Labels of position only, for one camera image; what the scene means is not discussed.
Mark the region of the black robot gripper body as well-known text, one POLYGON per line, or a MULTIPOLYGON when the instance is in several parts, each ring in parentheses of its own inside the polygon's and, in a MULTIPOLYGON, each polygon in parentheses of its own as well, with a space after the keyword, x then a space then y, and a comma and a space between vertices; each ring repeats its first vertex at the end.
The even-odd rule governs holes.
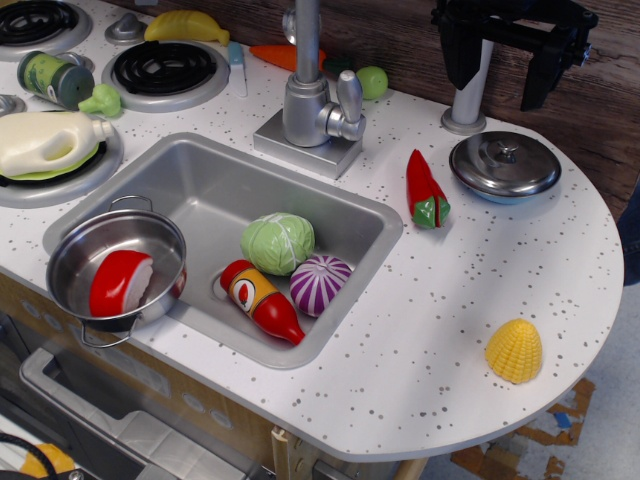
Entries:
POLYGON ((468 53, 483 41, 538 53, 587 47, 598 16, 575 1, 439 1, 432 11, 442 49, 468 53))

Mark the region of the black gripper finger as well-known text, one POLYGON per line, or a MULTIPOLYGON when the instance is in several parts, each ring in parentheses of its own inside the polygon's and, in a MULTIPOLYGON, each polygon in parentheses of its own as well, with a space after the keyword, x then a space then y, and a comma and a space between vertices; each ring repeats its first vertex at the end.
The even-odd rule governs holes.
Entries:
POLYGON ((534 52, 529 62, 520 110, 531 111, 541 108, 564 72, 572 66, 581 67, 589 59, 591 49, 588 35, 584 32, 549 32, 542 47, 534 52))
POLYGON ((463 90, 480 70, 481 35, 474 26, 442 19, 441 48, 448 79, 463 90))

